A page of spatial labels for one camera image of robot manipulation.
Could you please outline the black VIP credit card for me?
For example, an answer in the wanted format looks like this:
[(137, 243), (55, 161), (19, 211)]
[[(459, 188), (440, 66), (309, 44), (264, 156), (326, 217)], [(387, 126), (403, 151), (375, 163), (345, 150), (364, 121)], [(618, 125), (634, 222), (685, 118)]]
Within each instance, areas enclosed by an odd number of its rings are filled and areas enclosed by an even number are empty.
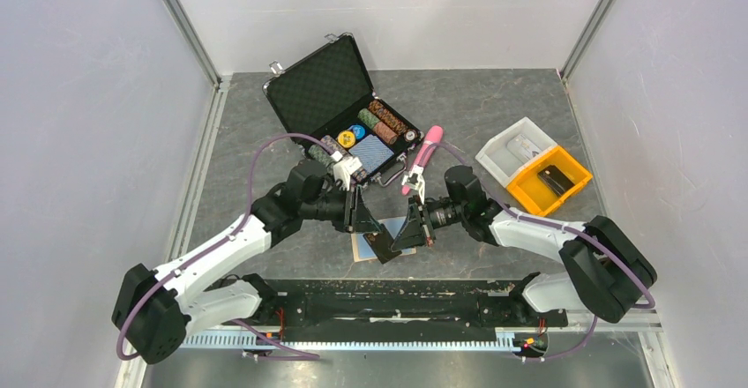
[(392, 249), (393, 237), (386, 229), (377, 233), (365, 233), (363, 239), (382, 265), (402, 254), (401, 250)]

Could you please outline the beige leather card holder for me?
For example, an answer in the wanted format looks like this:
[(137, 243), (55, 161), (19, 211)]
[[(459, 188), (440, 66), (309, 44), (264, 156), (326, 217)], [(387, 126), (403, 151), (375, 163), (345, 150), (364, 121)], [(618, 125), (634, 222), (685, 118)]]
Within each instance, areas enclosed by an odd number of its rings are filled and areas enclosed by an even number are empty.
[[(394, 237), (395, 235), (398, 234), (404, 221), (405, 221), (404, 217), (397, 217), (397, 218), (383, 219), (380, 221), (380, 223), (384, 226), (384, 229), (386, 229), (390, 233), (390, 235)], [(377, 259), (373, 251), (371, 250), (371, 248), (364, 241), (363, 234), (353, 234), (351, 235), (351, 239), (352, 239), (353, 258), (355, 262), (362, 262), (366, 260)], [(401, 256), (414, 255), (415, 253), (416, 253), (416, 248), (410, 248), (410, 249), (402, 250)]]

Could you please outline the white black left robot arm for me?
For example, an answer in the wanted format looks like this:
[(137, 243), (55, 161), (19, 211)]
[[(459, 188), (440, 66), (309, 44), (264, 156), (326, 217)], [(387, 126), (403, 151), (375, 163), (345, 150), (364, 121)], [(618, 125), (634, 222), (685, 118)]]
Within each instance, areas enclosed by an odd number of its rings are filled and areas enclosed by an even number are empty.
[(112, 322), (119, 333), (116, 352), (123, 361), (163, 361), (194, 333), (232, 320), (270, 322), (277, 312), (274, 291), (259, 277), (225, 287), (213, 283), (242, 262), (298, 232), (306, 220), (329, 221), (342, 233), (384, 232), (363, 202), (353, 177), (361, 162), (335, 154), (333, 169), (303, 160), (286, 181), (252, 200), (247, 212), (189, 253), (148, 269), (126, 272)]

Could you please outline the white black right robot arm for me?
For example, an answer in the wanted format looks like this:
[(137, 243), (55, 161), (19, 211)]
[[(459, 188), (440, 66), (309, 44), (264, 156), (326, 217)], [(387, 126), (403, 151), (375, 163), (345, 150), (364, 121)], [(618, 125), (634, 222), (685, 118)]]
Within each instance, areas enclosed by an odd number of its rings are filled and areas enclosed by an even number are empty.
[(563, 265), (561, 273), (529, 274), (511, 292), (512, 318), (531, 325), (545, 312), (586, 309), (615, 324), (631, 309), (652, 309), (655, 268), (610, 218), (561, 221), (523, 213), (484, 191), (470, 166), (445, 172), (445, 198), (415, 194), (391, 250), (431, 246), (440, 228), (459, 224), (479, 243), (516, 248)]

